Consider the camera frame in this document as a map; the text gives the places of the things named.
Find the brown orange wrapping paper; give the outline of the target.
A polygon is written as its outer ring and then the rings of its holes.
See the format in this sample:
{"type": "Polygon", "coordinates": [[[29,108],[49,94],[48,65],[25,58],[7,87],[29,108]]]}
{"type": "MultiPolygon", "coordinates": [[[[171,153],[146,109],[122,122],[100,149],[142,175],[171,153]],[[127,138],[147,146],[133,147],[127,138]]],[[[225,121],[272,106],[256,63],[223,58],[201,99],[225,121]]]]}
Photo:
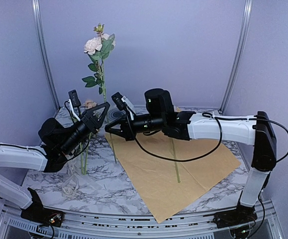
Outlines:
{"type": "Polygon", "coordinates": [[[216,151],[199,160],[177,161],[181,179],[178,183],[173,161],[145,153],[135,141],[125,141],[110,133],[105,138],[157,223],[192,204],[241,165],[220,144],[216,151]]]}

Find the pink rose fake stem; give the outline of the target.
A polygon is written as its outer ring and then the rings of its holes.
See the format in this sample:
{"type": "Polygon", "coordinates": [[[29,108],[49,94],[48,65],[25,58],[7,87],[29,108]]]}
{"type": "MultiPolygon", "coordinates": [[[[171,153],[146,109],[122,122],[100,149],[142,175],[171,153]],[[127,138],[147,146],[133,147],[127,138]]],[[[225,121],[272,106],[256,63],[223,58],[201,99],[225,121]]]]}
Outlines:
{"type": "Polygon", "coordinates": [[[103,101],[107,102],[106,80],[104,61],[115,48],[115,35],[104,33],[104,24],[99,23],[94,27],[96,36],[89,39],[84,45],[84,53],[89,57],[91,63],[88,68],[94,73],[93,76],[82,78],[86,88],[98,86],[98,93],[102,95],[103,101]]]}

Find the yellow daisy fake bunch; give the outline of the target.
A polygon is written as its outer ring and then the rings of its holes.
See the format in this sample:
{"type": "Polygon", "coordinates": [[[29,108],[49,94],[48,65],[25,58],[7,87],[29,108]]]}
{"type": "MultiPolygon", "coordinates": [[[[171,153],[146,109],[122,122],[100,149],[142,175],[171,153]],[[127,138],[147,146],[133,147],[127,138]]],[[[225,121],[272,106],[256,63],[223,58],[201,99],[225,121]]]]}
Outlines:
{"type": "MultiPolygon", "coordinates": [[[[91,109],[91,108],[94,108],[95,106],[97,106],[97,103],[95,101],[92,101],[92,100],[86,100],[84,103],[84,106],[86,109],[91,109]]],[[[89,146],[89,142],[90,142],[91,137],[92,137],[92,134],[90,134],[88,136],[88,141],[87,141],[87,144],[85,145],[86,148],[83,151],[83,153],[81,154],[81,173],[83,175],[86,175],[86,173],[87,173],[88,146],[89,146]]]]}

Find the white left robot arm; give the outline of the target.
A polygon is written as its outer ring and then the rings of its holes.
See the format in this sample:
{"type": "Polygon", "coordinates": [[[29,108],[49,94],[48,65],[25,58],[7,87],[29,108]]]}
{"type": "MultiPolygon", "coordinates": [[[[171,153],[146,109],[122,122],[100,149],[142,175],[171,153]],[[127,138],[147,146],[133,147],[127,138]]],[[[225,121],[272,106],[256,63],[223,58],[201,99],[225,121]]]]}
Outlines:
{"type": "MultiPolygon", "coordinates": [[[[22,168],[54,173],[78,157],[80,144],[96,134],[104,122],[110,104],[105,102],[86,109],[70,127],[63,127],[55,118],[47,119],[38,134],[41,146],[20,146],[0,142],[0,167],[22,168]]],[[[24,189],[0,175],[0,198],[27,211],[36,221],[47,218],[47,210],[33,189],[24,189]]]]}

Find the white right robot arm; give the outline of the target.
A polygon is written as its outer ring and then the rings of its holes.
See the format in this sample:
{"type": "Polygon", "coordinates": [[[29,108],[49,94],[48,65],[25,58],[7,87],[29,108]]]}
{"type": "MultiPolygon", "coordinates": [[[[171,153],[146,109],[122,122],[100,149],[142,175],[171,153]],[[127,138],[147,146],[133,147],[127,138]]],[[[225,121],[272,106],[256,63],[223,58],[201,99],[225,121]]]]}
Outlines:
{"type": "Polygon", "coordinates": [[[105,131],[135,140],[138,133],[157,133],[180,139],[217,139],[252,145],[252,164],[246,185],[239,198],[237,208],[231,212],[236,223],[249,217],[258,200],[268,176],[277,164],[276,136],[271,121],[265,112],[254,116],[219,117],[213,113],[193,111],[176,112],[167,90],[150,89],[144,94],[146,115],[137,115],[130,100],[120,93],[112,95],[112,100],[125,115],[105,126],[105,131]]]}

